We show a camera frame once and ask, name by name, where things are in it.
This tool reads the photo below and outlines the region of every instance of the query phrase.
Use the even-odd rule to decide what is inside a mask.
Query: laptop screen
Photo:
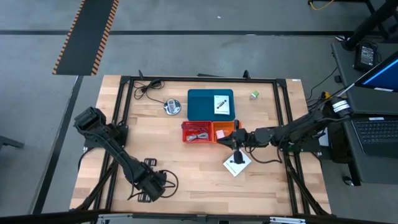
[[[363,85],[376,86],[388,90],[398,89],[398,59],[364,81]]]

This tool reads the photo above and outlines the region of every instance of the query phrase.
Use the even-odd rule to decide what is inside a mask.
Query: wooden table
[[[120,76],[108,75],[103,79],[96,107],[111,121]],[[126,151],[144,160],[158,160],[155,170],[168,169],[176,173],[180,186],[170,198],[160,198],[153,203],[139,203],[137,199],[127,201],[131,185],[119,169],[112,211],[151,213],[194,213],[217,215],[291,215],[287,176],[283,164],[258,164],[252,161],[242,173],[233,177],[223,166],[232,155],[230,148],[220,144],[184,144],[181,124],[187,120],[187,91],[189,89],[229,88],[234,91],[236,119],[247,131],[258,127],[277,126],[275,99],[271,84],[266,83],[213,83],[213,82],[165,82],[161,90],[150,90],[150,97],[166,101],[178,99],[182,110],[175,116],[165,114],[163,106],[144,96],[140,100],[132,97],[129,109],[129,137]],[[307,113],[307,104],[300,80],[287,80],[287,89],[293,119]],[[252,91],[260,95],[250,100]],[[280,90],[284,122],[287,123]],[[277,158],[276,148],[268,146],[256,149],[260,160]],[[71,208],[81,204],[96,185],[100,176],[104,150],[93,150],[81,163]],[[300,154],[306,186],[326,211],[330,212],[328,196],[323,181],[320,163],[310,153]],[[101,208],[104,207],[107,186],[104,188]],[[302,212],[299,190],[296,186],[299,211]]]

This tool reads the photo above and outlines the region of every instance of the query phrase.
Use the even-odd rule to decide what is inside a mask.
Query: black cable
[[[139,192],[139,193],[136,193],[136,194],[130,195],[130,197],[129,197],[129,198],[127,198],[127,200],[130,200],[130,199],[132,199],[133,197],[135,197],[135,196],[137,196],[137,195],[144,194],[144,193],[145,193],[145,192]]]
[[[139,87],[134,86],[136,88],[136,90],[134,90],[134,99],[139,100],[144,95],[146,95],[148,97],[148,99],[164,104],[164,102],[162,102],[160,100],[153,99],[153,98],[148,96],[148,91],[149,90],[151,90],[151,89],[159,90],[159,89],[164,87],[165,83],[164,83],[163,80],[152,80],[148,85],[144,85],[144,84],[142,84],[140,82],[137,82],[137,81],[135,81],[134,84],[135,83],[138,83],[141,86],[139,86]]]
[[[175,180],[177,181],[176,184],[174,184],[174,183],[171,182],[171,181],[166,180],[167,183],[174,184],[174,186],[175,186],[174,192],[171,193],[171,194],[168,195],[168,196],[160,196],[160,197],[162,197],[162,198],[169,198],[169,197],[172,197],[172,196],[177,192],[177,189],[178,189],[178,177],[177,177],[177,175],[175,175],[173,172],[171,172],[171,171],[169,171],[169,170],[160,170],[159,172],[168,172],[169,174],[172,174],[172,175],[175,177]]]
[[[79,163],[77,164],[77,171],[78,171],[78,172],[79,172],[79,170],[80,170],[81,161],[83,160],[84,156],[85,156],[87,153],[89,153],[91,150],[93,150],[93,149],[94,149],[94,148],[91,148],[91,149],[87,148],[87,150],[80,156],[80,158],[79,158]]]
[[[251,135],[249,136],[248,142],[250,142],[250,141],[251,141],[251,138],[253,138],[253,137],[254,137],[254,132],[252,131],[252,132],[251,132]],[[249,150],[247,149],[246,146],[244,147],[244,150],[245,150],[247,153],[250,154],[250,156],[253,158],[254,161],[256,161],[256,162],[258,162],[258,163],[261,163],[261,164],[268,164],[268,163],[271,163],[271,162],[282,163],[282,159],[280,158],[280,155],[279,155],[279,151],[278,151],[278,150],[276,151],[276,153],[277,153],[277,155],[278,155],[278,159],[279,159],[279,160],[277,160],[277,159],[271,159],[271,160],[269,160],[269,161],[260,161],[260,160],[258,160],[257,158],[255,158],[254,155],[253,155],[253,152],[254,152],[255,149],[256,149],[256,146],[254,146],[254,147],[251,147],[251,146],[250,146],[250,147],[249,147]]]
[[[322,80],[322,81],[321,81],[320,83],[318,83],[316,86],[312,87],[310,97],[307,98],[307,99],[305,99],[305,100],[311,99],[313,89],[315,89],[316,87],[318,87],[319,85],[321,85],[324,81],[326,81],[329,77],[331,77],[331,76],[334,74],[334,72],[335,72],[336,70],[337,70],[337,67],[336,67],[336,68],[332,71],[332,73],[331,73],[330,75],[328,75],[324,80]]]
[[[341,90],[345,90],[346,88],[348,88],[348,86],[343,87],[343,88],[337,90],[334,94],[330,95],[330,96],[328,97],[328,99],[331,99],[333,96],[335,96],[335,95],[336,95],[337,93],[339,93]],[[307,107],[308,107],[308,110],[309,110],[309,111],[313,110],[313,109],[314,109],[316,106],[318,106],[321,102],[322,102],[322,99],[319,99],[316,103],[314,103],[314,104],[312,104],[312,105],[310,105],[310,106],[307,106]]]

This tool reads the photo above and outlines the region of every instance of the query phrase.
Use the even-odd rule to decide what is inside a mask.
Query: red container
[[[186,143],[209,143],[213,142],[213,124],[211,121],[184,121],[181,124],[182,141]],[[207,139],[196,138],[188,141],[188,136],[194,136],[202,133],[207,133]]]

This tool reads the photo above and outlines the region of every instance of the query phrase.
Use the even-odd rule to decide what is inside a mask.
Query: laptop keyboard
[[[398,119],[353,121],[362,144],[398,142]]]

